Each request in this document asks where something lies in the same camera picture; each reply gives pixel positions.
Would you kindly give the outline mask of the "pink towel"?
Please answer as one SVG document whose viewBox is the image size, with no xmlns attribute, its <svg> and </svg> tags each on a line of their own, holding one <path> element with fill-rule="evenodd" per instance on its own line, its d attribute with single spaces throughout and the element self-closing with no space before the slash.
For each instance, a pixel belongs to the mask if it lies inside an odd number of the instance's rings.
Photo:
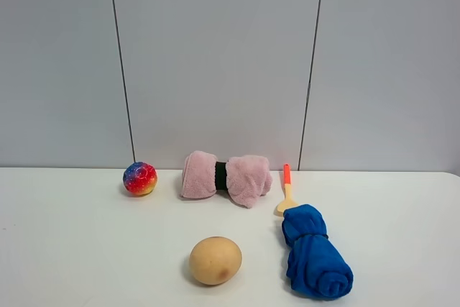
<svg viewBox="0 0 460 307">
<path fill-rule="evenodd" d="M 269 192 L 271 185 L 266 157 L 244 155 L 219 162 L 215 155 L 196 150 L 186 157 L 180 195 L 203 199 L 226 191 L 235 204 L 250 209 Z"/>
</svg>

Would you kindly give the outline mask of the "rainbow bumpy ball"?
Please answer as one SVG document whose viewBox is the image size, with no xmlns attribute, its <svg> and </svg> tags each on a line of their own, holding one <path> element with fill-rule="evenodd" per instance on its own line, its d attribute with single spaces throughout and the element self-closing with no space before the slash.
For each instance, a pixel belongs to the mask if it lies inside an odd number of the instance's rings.
<svg viewBox="0 0 460 307">
<path fill-rule="evenodd" d="M 146 196 L 157 184 L 157 172 L 150 164 L 134 162 L 124 171 L 122 181 L 132 196 Z"/>
</svg>

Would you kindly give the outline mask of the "tan potato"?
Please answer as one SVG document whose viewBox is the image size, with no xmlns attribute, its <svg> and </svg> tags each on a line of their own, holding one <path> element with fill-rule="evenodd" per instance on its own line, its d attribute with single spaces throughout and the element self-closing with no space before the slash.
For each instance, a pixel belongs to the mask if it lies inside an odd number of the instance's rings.
<svg viewBox="0 0 460 307">
<path fill-rule="evenodd" d="M 191 275 L 204 285 L 220 285 L 235 276 L 242 265 L 239 246 L 225 237 L 209 237 L 192 249 L 188 260 Z"/>
</svg>

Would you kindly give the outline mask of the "rolled blue cloth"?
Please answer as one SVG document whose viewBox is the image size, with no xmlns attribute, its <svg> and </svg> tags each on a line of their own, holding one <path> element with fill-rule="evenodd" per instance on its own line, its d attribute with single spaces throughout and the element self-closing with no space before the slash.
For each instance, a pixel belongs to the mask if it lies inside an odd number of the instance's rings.
<svg viewBox="0 0 460 307">
<path fill-rule="evenodd" d="M 282 233 L 290 248 L 286 276 L 295 292 L 317 300 L 350 293 L 354 275 L 328 238 L 321 213 L 304 204 L 283 212 Z"/>
</svg>

